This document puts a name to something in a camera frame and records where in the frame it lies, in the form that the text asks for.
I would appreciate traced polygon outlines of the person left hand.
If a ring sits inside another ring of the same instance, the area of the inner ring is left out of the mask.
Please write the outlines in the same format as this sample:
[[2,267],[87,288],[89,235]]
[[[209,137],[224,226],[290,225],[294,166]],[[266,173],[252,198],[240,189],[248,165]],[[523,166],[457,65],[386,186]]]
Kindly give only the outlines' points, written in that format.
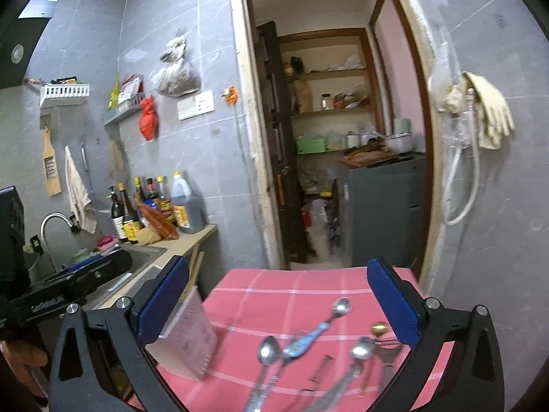
[[22,341],[1,342],[2,352],[12,372],[18,380],[38,398],[46,395],[37,384],[30,367],[43,367],[47,364],[47,354],[32,344]]

